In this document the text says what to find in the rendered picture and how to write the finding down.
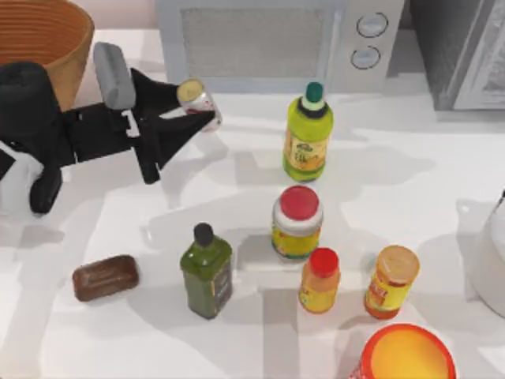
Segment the yellow-green bottle green cap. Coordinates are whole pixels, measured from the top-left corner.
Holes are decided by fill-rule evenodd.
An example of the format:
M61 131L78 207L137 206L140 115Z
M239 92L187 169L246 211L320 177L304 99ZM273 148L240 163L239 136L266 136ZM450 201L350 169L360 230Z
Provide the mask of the yellow-green bottle green cap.
M318 179L325 167L334 114L324 98L324 87L313 81L305 94L288 107L283 167L296 182Z

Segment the red and white can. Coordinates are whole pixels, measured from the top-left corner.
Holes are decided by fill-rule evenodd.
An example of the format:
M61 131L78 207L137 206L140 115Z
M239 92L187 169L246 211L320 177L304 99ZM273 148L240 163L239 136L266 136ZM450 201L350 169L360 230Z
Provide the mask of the red and white can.
M177 89L177 98L186 114L196 114L204 111L215 112L214 118L202 129L203 132L216 131L222 125L222 115L200 79L189 78L180 83Z

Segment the brown bread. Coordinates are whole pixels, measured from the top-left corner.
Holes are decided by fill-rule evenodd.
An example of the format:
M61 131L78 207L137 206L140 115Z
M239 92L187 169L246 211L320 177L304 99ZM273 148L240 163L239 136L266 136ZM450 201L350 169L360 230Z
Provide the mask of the brown bread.
M80 302L90 302L136 287L140 282L137 261L128 254L108 257L76 268L73 293Z

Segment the orange can yellow label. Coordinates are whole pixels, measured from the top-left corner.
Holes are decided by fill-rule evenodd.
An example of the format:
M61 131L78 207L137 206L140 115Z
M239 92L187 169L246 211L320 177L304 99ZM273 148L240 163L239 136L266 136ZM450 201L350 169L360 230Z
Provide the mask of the orange can yellow label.
M394 318L420 271L420 261L410 249L389 245L378 254L364 306L374 318Z

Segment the dark green bottle black cap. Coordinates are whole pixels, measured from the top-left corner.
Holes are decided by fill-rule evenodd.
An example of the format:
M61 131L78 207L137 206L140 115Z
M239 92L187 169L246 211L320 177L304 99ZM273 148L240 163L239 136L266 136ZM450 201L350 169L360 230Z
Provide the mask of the dark green bottle black cap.
M216 317L233 292L233 250L208 223L193 228L193 242L180 260L189 308L205 319Z

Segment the pale microwave oven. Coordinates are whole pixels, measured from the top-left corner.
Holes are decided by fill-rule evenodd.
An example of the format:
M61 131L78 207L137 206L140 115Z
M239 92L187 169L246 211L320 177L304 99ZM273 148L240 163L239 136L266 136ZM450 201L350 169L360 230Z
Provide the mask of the pale microwave oven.
M376 92L389 67L405 0L155 0L169 80L200 78L214 93L301 93L311 81L328 93ZM376 38L357 21L383 13ZM372 69L352 52L377 47Z

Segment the orange bottle red cap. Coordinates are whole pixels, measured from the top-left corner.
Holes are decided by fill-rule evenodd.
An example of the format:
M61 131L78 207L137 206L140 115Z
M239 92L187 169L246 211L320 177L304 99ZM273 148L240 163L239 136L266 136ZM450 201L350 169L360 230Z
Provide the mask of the orange bottle red cap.
M311 313L325 313L335 304L340 282L338 254L327 247L316 248L305 262L298 300Z

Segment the red tub yellow inside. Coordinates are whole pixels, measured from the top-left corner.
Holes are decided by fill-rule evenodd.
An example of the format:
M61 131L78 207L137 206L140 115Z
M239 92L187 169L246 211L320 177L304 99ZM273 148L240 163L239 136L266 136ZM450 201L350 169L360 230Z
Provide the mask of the red tub yellow inside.
M347 379L457 379L451 353L435 334L412 324L375 332Z

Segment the microwave knob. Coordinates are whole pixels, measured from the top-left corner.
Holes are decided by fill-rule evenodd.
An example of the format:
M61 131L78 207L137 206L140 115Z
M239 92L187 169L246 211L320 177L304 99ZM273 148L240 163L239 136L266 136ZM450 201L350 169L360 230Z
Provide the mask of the microwave knob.
M356 48L351 56L350 63L355 69L367 70L377 66L382 58L382 54L377 47L366 45Z
M370 13L359 18L357 32L365 38L376 38L387 30L388 24L389 20L383 13Z

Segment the red-lidded jar yellow label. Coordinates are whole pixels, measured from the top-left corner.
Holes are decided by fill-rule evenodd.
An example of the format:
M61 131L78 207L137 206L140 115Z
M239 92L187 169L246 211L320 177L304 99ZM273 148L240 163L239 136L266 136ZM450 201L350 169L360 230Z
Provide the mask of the red-lidded jar yellow label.
M318 247L324 209L308 186L283 190L272 207L271 244L286 259L304 260Z

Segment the orange woven basket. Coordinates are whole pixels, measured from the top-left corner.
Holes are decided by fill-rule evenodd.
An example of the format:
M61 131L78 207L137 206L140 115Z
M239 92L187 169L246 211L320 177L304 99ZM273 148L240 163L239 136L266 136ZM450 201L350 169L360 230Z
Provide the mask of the orange woven basket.
M70 0L0 0L0 66L42 65L67 111L83 80L94 31L92 18Z

